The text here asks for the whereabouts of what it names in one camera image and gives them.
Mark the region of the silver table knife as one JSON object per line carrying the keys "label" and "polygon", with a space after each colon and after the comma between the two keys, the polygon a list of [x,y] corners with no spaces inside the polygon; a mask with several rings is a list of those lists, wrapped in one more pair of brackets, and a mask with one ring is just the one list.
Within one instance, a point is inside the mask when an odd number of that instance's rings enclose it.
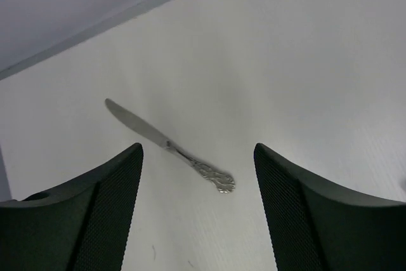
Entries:
{"label": "silver table knife", "polygon": [[203,179],[212,183],[218,192],[229,194],[235,190],[236,183],[231,174],[187,152],[151,124],[113,100],[106,98],[105,106],[123,125],[181,159],[203,177]]}

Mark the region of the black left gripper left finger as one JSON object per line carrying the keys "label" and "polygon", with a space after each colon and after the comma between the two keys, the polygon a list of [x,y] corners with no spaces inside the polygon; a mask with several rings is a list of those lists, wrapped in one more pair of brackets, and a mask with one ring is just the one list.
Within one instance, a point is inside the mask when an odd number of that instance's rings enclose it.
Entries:
{"label": "black left gripper left finger", "polygon": [[143,166],[136,143],[28,198],[1,203],[1,270],[120,270]]}

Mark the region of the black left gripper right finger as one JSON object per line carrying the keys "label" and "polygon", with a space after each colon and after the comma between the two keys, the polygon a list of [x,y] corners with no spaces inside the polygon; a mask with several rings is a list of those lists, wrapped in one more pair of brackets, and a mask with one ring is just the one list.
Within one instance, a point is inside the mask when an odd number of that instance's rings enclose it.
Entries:
{"label": "black left gripper right finger", "polygon": [[405,203],[357,192],[267,146],[254,165],[278,270],[404,270]]}

